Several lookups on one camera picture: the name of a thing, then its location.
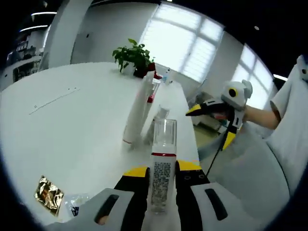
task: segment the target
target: ceiling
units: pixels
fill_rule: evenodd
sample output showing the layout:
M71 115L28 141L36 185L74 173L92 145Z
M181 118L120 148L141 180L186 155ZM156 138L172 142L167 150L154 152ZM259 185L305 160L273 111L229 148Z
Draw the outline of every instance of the ceiling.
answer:
M11 16L1 16L1 21L10 25L6 26L6 36L2 36L5 37L3 44L6 46L1 49L0 64L5 63L7 53L20 35L20 29L49 25L54 17L38 15L32 21L31 13L57 11L63 0L45 1L48 3L47 8L44 7L43 0L6 2L6 11L10 12L6 15ZM127 0L107 0L101 4L124 1ZM273 74L288 77L297 57L308 53L307 25L304 25L307 12L304 12L305 7L296 1L282 3L273 0L173 0L173 3L203 13L223 24L228 33L241 43L247 43Z

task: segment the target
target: white sleeve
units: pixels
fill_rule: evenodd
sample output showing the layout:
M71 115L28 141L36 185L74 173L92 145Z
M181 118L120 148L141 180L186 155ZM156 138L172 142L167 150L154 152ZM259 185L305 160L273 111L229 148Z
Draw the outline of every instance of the white sleeve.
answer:
M273 111L278 110L280 118L282 119L289 103L289 97L291 92L292 80L296 76L297 66L295 65L289 74L288 80L283 87L277 92L274 98L270 101L270 106Z

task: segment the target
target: white table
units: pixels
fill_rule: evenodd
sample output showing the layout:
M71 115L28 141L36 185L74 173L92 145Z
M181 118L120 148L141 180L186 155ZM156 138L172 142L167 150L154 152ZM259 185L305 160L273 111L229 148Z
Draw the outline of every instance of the white table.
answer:
M23 203L43 224L69 217L63 202L55 218L35 200L41 175L64 195L94 196L106 187L113 188L126 170L149 164L150 151L128 152L122 147L124 127L140 83L138 78L120 74L116 64L87 63L35 73L2 92L3 159ZM159 104L169 107L168 118L178 121L178 159L198 164L181 85L160 86L145 128Z

